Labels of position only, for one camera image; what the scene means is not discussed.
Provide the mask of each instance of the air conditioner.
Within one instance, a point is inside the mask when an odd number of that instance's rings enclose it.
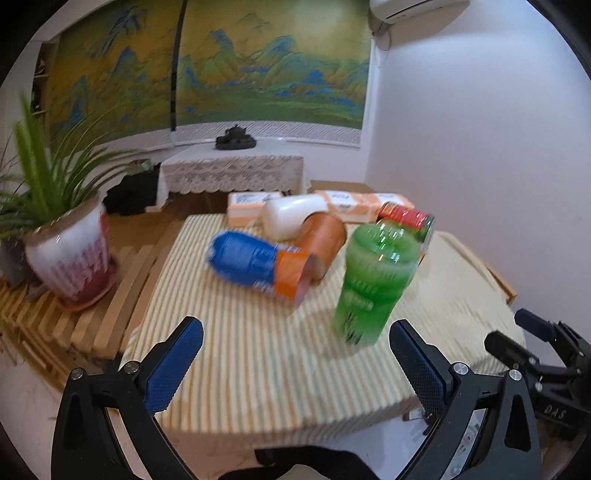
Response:
[[[393,24],[429,10],[467,1],[469,0],[370,0],[369,7],[379,20]]]

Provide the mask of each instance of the landscape painting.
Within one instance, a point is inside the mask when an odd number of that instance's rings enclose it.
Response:
[[[267,120],[361,129],[367,0],[189,0],[177,122]]]
[[[49,85],[52,144],[83,118],[100,143],[170,128],[173,46],[182,0],[119,0],[61,34]]]

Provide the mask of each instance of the orange can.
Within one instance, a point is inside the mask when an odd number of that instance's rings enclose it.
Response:
[[[330,212],[308,215],[301,226],[295,245],[313,255],[313,279],[321,280],[347,241],[345,223]]]
[[[314,278],[316,259],[308,252],[278,250],[275,263],[275,295],[299,305]]]

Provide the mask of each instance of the wall shelf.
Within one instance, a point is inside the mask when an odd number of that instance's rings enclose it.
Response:
[[[47,143],[49,143],[49,124],[48,115],[46,115],[49,106],[49,75],[56,58],[57,43],[42,43],[37,58],[37,67],[35,71],[39,72],[33,75],[33,91],[31,92],[31,110],[33,105],[39,110],[33,111],[33,116],[40,118],[43,123]]]

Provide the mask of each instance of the lace tablecloth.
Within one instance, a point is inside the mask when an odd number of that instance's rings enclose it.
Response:
[[[308,188],[304,157],[286,141],[258,140],[255,148],[230,151],[198,144],[162,162],[156,206],[166,204],[169,192],[307,193]]]
[[[356,227],[348,225],[349,233]],[[490,331],[524,344],[490,272],[449,233],[433,236],[378,343],[356,348],[330,328],[345,248],[294,308],[212,273],[206,251],[212,236],[227,228],[225,215],[186,220],[122,360],[142,360],[185,315],[203,322],[203,347],[170,406],[157,416],[183,451],[321,442],[413,408],[417,400],[389,348],[387,332],[395,319],[408,319],[450,362],[465,362],[477,372],[504,369],[485,351]],[[262,234],[259,226],[244,230]]]

